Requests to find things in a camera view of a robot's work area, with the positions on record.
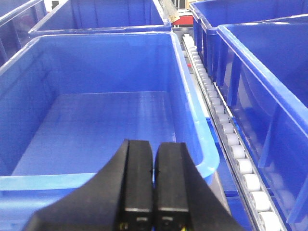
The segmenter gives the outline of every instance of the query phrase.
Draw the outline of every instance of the bin rim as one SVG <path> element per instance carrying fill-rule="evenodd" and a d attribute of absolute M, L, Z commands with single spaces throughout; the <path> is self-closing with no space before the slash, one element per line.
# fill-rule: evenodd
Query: bin rim
<path fill-rule="evenodd" d="M 28 32 L 31 38 L 42 36 L 42 35 L 54 35 L 60 34 L 62 32 L 70 33 L 70 34 L 83 34 L 83 33 L 111 33 L 116 31 L 125 32 L 127 30 L 134 30 L 138 28 L 168 28 L 171 31 L 171 23 L 168 17 L 165 15 L 162 6 L 158 2 L 158 0 L 151 0 L 153 1 L 160 18 L 162 19 L 163 23 L 159 25 L 145 25 L 145 26 L 117 26 L 117 27 L 96 27 L 96 28 L 82 28 L 82 29 L 53 29 L 53 30 L 40 30 L 40 28 L 51 18 L 54 14 L 56 14 L 60 8 L 67 4 L 70 0 L 65 0 L 57 5 L 49 14 L 43 17 L 38 23 L 36 23 Z"/>
<path fill-rule="evenodd" d="M 288 25 L 275 22 L 219 25 L 218 34 L 308 139 L 308 108 L 229 30 L 236 26 Z"/>
<path fill-rule="evenodd" d="M 192 15 L 197 22 L 201 23 L 201 27 L 203 28 L 204 31 L 207 31 L 209 35 L 215 35 L 217 34 L 217 27 L 213 27 L 207 20 L 207 18 L 203 15 L 203 13 L 200 12 L 198 5 L 201 4 L 204 4 L 204 2 L 200 1 L 190 4 L 190 9 L 193 13 Z"/>

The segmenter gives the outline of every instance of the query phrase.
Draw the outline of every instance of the plastic crate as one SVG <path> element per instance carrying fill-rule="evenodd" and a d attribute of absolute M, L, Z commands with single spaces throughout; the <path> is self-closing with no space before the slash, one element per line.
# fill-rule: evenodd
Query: plastic crate
<path fill-rule="evenodd" d="M 294 231 L 308 229 L 308 24 L 218 26 L 217 85 Z"/>
<path fill-rule="evenodd" d="M 28 31 L 46 15 L 43 0 L 0 1 L 0 66 L 30 41 Z"/>
<path fill-rule="evenodd" d="M 0 17 L 14 10 L 29 0 L 2 0 L 0 1 Z"/>
<path fill-rule="evenodd" d="M 191 4 L 195 42 L 208 74 L 216 81 L 217 26 L 248 23 L 308 13 L 306 0 L 207 0 Z"/>
<path fill-rule="evenodd" d="M 36 24 L 29 34 L 171 31 L 157 0 L 67 0 Z"/>
<path fill-rule="evenodd" d="M 154 156 L 186 142 L 207 180 L 218 167 L 171 32 L 38 37 L 0 68 L 0 86 L 0 230 L 82 185 L 125 138 Z"/>

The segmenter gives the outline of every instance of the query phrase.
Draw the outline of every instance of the bin wall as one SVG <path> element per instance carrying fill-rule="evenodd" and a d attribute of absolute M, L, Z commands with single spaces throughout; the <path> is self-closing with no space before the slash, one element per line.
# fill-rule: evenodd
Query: bin wall
<path fill-rule="evenodd" d="M 305 24 L 218 27 L 217 84 L 294 226 L 307 222 L 307 32 Z"/>

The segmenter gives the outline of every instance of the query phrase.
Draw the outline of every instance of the metal rail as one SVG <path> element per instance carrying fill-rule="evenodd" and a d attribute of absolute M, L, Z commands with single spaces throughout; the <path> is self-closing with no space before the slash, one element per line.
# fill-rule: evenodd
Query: metal rail
<path fill-rule="evenodd" d="M 256 230 L 256 231 L 265 231 L 264 221 L 262 221 L 262 219 L 261 219 L 261 217 L 260 217 L 260 215 L 259 215 L 259 213 L 256 209 L 255 202 L 251 198 L 250 192 L 248 191 L 248 188 L 247 188 L 247 182 L 244 181 L 243 175 L 240 172 L 240 170 L 239 170 L 239 168 L 236 164 L 236 160 L 233 157 L 232 150 L 231 150 L 231 148 L 230 148 L 230 146 L 229 146 L 229 144 L 226 140 L 225 134 L 224 134 L 223 129 L 221 127 L 221 123 L 219 122 L 219 118 L 216 115 L 215 108 L 211 103 L 210 96 L 207 93 L 207 90 L 206 90 L 205 85 L 202 81 L 201 75 L 198 71 L 197 64 L 195 63 L 193 55 L 189 50 L 188 39 L 189 39 L 188 36 L 185 36 L 185 35 L 183 36 L 183 45 L 184 45 L 184 48 L 187 52 L 187 56 L 188 56 L 188 58 L 191 62 L 192 70 L 193 70 L 195 79 L 198 82 L 199 87 L 200 87 L 201 92 L 202 92 L 202 95 L 203 95 L 204 104 L 209 111 L 213 127 L 214 127 L 215 132 L 218 136 L 219 144 L 221 146 L 224 157 L 227 161 L 227 165 L 228 165 L 228 167 L 231 171 L 231 174 L 232 174 L 232 176 L 235 180 L 235 184 L 236 184 L 236 187 L 238 189 L 239 195 L 244 202 L 244 207 L 245 207 L 246 211 L 248 212 L 247 214 L 248 214 L 248 217 L 251 221 L 253 229 Z M 221 105 L 224 107 L 224 111 L 225 111 L 226 115 L 228 115 L 228 121 L 229 121 L 229 123 L 233 124 L 233 132 L 234 132 L 234 134 L 236 134 L 236 136 L 239 140 L 239 145 L 241 145 L 244 148 L 245 157 L 248 160 L 250 160 L 250 162 L 252 164 L 252 173 L 257 176 L 257 178 L 260 182 L 260 190 L 259 191 L 264 192 L 269 199 L 269 203 L 270 203 L 269 211 L 273 212 L 277 216 L 277 219 L 278 219 L 280 227 L 281 227 L 280 230 L 281 231 L 287 231 L 287 228 L 285 227 L 283 220 L 280 217 L 280 214 L 279 214 L 276 206 L 274 205 L 274 203 L 273 203 L 273 201 L 270 197 L 270 194 L 268 193 L 268 190 L 265 187 L 265 184 L 264 184 L 264 182 L 263 182 L 263 180 L 262 180 L 262 178 L 261 178 L 252 158 L 251 158 L 251 155 L 250 155 L 247 147 L 245 146 L 245 144 L 244 144 L 244 142 L 243 142 L 243 140 L 240 136 L 240 133 L 236 128 L 236 125 L 234 124 L 233 115 L 232 115 L 230 109 L 226 105 L 226 103 L 225 103 L 218 87 L 216 86 L 216 84 L 215 83 L 213 83 L 213 84 L 215 86 L 214 91 L 216 91 L 218 98 L 220 98 L 220 100 L 221 100 Z"/>

